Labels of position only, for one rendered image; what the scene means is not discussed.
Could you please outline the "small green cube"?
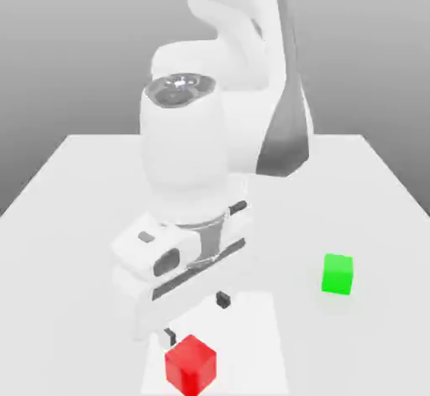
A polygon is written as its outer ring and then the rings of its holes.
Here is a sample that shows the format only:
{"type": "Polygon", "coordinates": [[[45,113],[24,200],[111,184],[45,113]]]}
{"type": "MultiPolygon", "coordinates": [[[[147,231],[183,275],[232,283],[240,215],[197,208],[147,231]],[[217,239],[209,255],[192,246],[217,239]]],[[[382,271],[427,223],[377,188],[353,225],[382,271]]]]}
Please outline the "small green cube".
{"type": "Polygon", "coordinates": [[[350,295],[354,278],[354,260],[350,256],[327,253],[322,271],[322,292],[350,295]]]}

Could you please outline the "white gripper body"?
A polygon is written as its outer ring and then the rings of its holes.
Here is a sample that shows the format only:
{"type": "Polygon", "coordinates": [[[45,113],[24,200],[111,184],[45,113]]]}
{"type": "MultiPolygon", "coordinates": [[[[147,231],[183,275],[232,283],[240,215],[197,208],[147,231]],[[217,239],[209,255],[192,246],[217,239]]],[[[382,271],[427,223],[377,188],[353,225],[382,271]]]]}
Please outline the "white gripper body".
{"type": "Polygon", "coordinates": [[[116,309],[144,341],[213,297],[232,294],[253,265],[251,216],[222,216],[184,228],[140,216],[114,241],[116,309]]]}

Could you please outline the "small red cube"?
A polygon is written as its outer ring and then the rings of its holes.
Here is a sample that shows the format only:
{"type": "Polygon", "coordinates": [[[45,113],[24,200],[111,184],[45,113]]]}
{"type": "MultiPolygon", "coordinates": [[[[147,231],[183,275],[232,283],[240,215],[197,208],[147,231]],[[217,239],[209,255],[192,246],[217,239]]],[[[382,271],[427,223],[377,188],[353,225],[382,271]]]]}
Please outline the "small red cube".
{"type": "Polygon", "coordinates": [[[165,378],[184,396],[198,396],[217,377],[217,353],[194,335],[165,354],[165,378]]]}

